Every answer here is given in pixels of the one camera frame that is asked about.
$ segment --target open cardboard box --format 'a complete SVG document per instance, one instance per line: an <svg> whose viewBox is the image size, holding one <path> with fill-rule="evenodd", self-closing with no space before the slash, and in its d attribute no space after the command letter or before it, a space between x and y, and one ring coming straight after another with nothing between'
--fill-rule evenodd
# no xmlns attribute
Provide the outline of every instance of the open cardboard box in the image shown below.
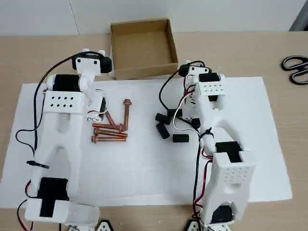
<svg viewBox="0 0 308 231"><path fill-rule="evenodd" d="M116 79L168 75L178 57L167 18L111 24Z"/></svg>

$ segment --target white wall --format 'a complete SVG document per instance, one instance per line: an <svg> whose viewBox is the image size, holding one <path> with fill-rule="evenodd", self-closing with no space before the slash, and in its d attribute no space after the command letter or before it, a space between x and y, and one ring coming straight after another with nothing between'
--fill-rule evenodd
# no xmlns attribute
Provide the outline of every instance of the white wall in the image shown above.
<svg viewBox="0 0 308 231"><path fill-rule="evenodd" d="M168 17L177 31L287 31L306 0L0 0L0 35L109 33Z"/></svg>

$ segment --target scissors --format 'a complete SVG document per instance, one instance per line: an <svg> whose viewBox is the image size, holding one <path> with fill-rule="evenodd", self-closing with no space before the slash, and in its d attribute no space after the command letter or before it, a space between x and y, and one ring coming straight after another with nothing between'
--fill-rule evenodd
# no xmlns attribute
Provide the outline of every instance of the scissors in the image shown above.
<svg viewBox="0 0 308 231"><path fill-rule="evenodd" d="M295 64L295 65L291 65L291 66L287 66L286 63L289 60L296 60L296 61L302 61L302 63L300 64ZM299 81L296 80L296 78L298 76L302 76L306 73L308 73L308 58L305 56L301 56L301 55L292 55L289 57L286 57L282 63L281 63L281 68L284 71L293 71L293 70L297 70L297 72L294 72L293 74L290 75L290 81L296 85L306 85L308 84L308 79L305 81Z"/></svg>

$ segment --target screw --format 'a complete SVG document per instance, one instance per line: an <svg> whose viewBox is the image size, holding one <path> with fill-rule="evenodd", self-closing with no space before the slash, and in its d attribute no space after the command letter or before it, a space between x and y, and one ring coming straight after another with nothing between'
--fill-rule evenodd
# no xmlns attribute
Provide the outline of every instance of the screw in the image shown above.
<svg viewBox="0 0 308 231"><path fill-rule="evenodd" d="M93 123L92 127L94 128L107 128L107 129L113 129L113 130L118 130L119 132L124 131L124 126L123 124L119 125L111 125L111 124L98 124L98 123Z"/></svg>
<svg viewBox="0 0 308 231"><path fill-rule="evenodd" d="M97 136L92 136L91 141L92 141L92 143L107 142L107 141L126 142L126 138L124 138L124 137L97 137Z"/></svg>
<svg viewBox="0 0 308 231"><path fill-rule="evenodd" d="M118 137L125 137L125 138L127 137L127 134L125 134L125 133L101 130L99 128L94 128L93 134L96 135L96 136L101 134L101 135L118 136Z"/></svg>
<svg viewBox="0 0 308 231"><path fill-rule="evenodd" d="M111 118L111 115L109 114L108 111L105 113L105 115L106 115L106 117L107 117L107 119L108 119L108 121L109 121L109 124L115 125L115 122L114 122L114 120Z"/></svg>
<svg viewBox="0 0 308 231"><path fill-rule="evenodd" d="M124 131L128 130L128 117L129 117L129 106L131 106L130 99L125 99L123 104L125 105L125 113L124 113Z"/></svg>

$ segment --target black cable tie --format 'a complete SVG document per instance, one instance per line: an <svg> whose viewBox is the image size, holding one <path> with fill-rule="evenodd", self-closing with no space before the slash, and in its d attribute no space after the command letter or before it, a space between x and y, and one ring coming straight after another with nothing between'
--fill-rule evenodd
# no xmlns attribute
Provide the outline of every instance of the black cable tie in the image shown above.
<svg viewBox="0 0 308 231"><path fill-rule="evenodd" d="M37 163L34 160L28 160L26 163L29 164L29 165L32 165L32 166L38 166L38 167L49 169L48 165Z"/></svg>
<svg viewBox="0 0 308 231"><path fill-rule="evenodd" d="M214 138L214 134L211 132L211 130L212 130L212 127L210 127L209 129L205 130L205 132L204 132L204 133L202 133L202 134L200 135L200 137L199 137L199 141L200 141L200 140L201 140L201 138L202 138L203 136L205 136L205 135L212 135L212 136L213 136L213 138Z"/></svg>

